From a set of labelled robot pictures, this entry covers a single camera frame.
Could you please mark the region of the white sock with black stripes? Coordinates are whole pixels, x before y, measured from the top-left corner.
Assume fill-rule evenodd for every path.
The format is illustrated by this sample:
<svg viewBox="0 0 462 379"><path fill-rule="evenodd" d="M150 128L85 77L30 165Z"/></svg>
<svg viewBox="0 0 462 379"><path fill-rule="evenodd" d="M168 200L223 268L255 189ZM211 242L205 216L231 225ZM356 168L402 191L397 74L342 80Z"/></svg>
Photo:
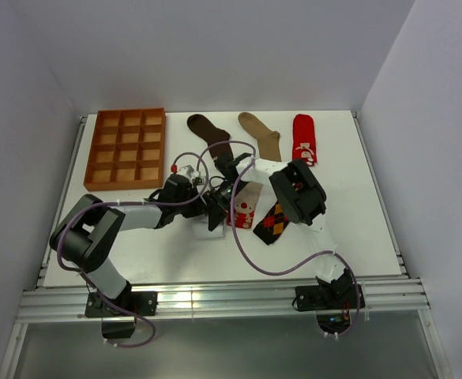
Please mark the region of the white sock with black stripes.
<svg viewBox="0 0 462 379"><path fill-rule="evenodd" d="M192 231L196 239L216 240L222 239L226 233L226 223L219 223L212 231L208 228L208 217L198 216L193 219Z"/></svg>

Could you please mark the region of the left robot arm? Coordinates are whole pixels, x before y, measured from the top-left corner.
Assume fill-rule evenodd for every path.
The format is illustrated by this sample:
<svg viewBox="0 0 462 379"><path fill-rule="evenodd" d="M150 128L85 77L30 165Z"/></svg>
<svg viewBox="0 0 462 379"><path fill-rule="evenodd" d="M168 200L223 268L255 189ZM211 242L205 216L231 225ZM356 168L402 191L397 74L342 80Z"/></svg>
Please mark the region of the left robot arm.
<svg viewBox="0 0 462 379"><path fill-rule="evenodd" d="M109 258L119 232L161 229L177 215L186 218L204 213L196 174L172 174L163 188L141 202L104 202L86 194L73 206L50 236L50 248L59 265L80 273L103 298L103 306L123 315L132 305L131 284Z"/></svg>

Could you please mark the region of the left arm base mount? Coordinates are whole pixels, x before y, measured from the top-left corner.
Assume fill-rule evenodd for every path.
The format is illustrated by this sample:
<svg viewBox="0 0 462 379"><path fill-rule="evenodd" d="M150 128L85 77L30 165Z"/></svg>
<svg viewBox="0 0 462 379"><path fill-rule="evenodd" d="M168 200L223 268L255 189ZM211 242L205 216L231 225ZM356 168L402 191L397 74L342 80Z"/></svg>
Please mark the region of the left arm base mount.
<svg viewBox="0 0 462 379"><path fill-rule="evenodd" d="M84 316L102 319L101 334L108 340L127 340L135 332L139 316L156 314L156 291L132 291L118 299L109 299L99 292L91 292L87 298Z"/></svg>

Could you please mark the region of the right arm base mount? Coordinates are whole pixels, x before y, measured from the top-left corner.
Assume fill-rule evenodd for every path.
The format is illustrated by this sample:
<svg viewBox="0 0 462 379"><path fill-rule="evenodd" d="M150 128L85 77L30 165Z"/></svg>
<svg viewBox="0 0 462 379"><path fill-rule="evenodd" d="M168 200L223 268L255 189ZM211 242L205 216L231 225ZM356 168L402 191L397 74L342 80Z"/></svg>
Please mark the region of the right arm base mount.
<svg viewBox="0 0 462 379"><path fill-rule="evenodd" d="M316 316L318 327L328 335L340 335L351 326L351 311L364 309L366 303L358 286L337 288L336 285L318 284L315 286L297 286L291 306L297 312L328 311Z"/></svg>

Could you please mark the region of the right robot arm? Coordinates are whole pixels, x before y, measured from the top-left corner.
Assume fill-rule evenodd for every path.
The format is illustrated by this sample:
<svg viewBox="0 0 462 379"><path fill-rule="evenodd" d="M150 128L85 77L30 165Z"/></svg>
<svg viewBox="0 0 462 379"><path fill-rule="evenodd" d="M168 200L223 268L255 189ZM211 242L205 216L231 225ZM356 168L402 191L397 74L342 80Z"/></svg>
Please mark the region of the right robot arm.
<svg viewBox="0 0 462 379"><path fill-rule="evenodd" d="M316 281L321 302L330 308L339 306L347 291L357 291L359 285L349 264L337 253L336 244L326 227L327 195L308 165L301 159L289 163L257 159L250 153L233 158L226 154L216 160L216 169L223 181L210 189L203 198L208 205L208 229L220 227L227 217L235 214L236 197L253 184L272 188L279 208L264 222L265 231L274 231L289 223L303 228L303 239L314 252L291 268L270 272L256 265L243 249L234 232L235 244L245 261L255 271L266 276L286 276L318 260Z"/></svg>

